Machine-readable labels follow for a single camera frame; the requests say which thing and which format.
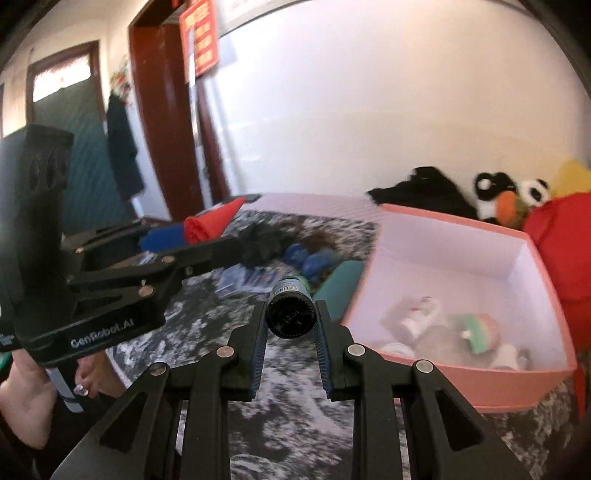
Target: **white poster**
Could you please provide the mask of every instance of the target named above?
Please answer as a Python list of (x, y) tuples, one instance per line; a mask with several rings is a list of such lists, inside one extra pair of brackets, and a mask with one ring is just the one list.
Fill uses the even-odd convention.
[(220, 37), (273, 10), (303, 0), (215, 0)]

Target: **stuffed toy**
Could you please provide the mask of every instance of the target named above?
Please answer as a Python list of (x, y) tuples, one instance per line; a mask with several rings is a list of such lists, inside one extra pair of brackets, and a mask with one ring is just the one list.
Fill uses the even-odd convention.
[(497, 220), (497, 200), (503, 192), (511, 192), (517, 197), (517, 185), (504, 172), (479, 173), (474, 180), (476, 211), (478, 219), (499, 225)]
[(521, 230), (530, 212), (550, 200), (548, 184), (544, 180), (520, 182), (518, 194), (503, 192), (496, 200), (496, 220), (499, 225)]
[(519, 196), (531, 209), (541, 207), (550, 200), (548, 183), (544, 180), (524, 180), (519, 184)]

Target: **green curtain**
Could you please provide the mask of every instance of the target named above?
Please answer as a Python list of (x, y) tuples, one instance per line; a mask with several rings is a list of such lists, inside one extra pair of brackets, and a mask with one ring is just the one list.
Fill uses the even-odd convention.
[(117, 191), (92, 78), (35, 102), (34, 123), (74, 133), (61, 210), (66, 235), (133, 219)]

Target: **ceiling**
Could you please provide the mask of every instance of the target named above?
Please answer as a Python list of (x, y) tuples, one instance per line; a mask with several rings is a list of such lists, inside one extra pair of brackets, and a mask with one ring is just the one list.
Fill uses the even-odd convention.
[(31, 29), (60, 0), (0, 0), (0, 72)]

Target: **white wall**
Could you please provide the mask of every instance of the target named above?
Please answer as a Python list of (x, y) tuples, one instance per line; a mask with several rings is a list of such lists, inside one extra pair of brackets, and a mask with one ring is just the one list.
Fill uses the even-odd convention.
[[(27, 35), (0, 76), (5, 84), (3, 121), (9, 134), (26, 124), (25, 85), (27, 67), (58, 51), (99, 40), (100, 77), (105, 106), (109, 98), (109, 78), (129, 53), (127, 27), (146, 0), (61, 0)], [(137, 162), (145, 191), (135, 200), (138, 213), (169, 219), (168, 209), (154, 173), (145, 143), (135, 100), (128, 109), (129, 121), (138, 146)]]
[(220, 41), (209, 102), (234, 193), (362, 194), (440, 167), (550, 180), (591, 102), (534, 19), (486, 0), (311, 0)]

